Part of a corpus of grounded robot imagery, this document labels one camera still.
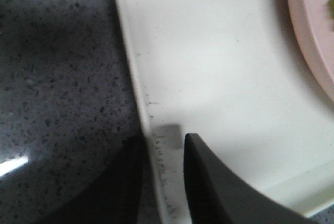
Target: white surface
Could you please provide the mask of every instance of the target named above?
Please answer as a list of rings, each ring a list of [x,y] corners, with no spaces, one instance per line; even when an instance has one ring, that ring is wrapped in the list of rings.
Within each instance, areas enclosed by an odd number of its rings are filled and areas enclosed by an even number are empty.
[[[164,223],[191,223],[183,138],[304,215],[334,198],[334,107],[287,0],[116,0]]]
[[[289,0],[296,36],[315,77],[334,100],[334,19],[329,0]]]

